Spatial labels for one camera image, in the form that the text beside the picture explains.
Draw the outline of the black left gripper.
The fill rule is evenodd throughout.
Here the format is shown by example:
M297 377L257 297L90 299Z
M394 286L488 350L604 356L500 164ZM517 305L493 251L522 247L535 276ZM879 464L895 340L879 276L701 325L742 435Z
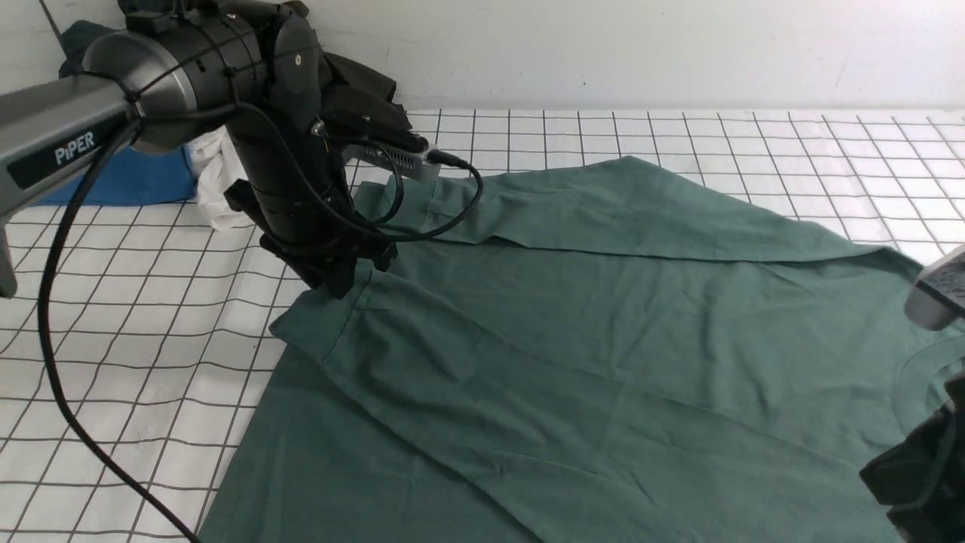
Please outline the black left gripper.
M314 291L344 299L396 259L396 244L357 223L344 165L321 138L276 127L276 115L237 113L228 136L248 179L225 192L228 206L261 229L261 247Z

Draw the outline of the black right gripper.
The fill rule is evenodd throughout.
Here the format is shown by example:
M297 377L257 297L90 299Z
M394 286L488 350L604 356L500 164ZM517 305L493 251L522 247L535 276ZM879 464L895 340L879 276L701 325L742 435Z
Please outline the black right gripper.
M906 542L964 540L964 379L945 391L940 409L859 471Z

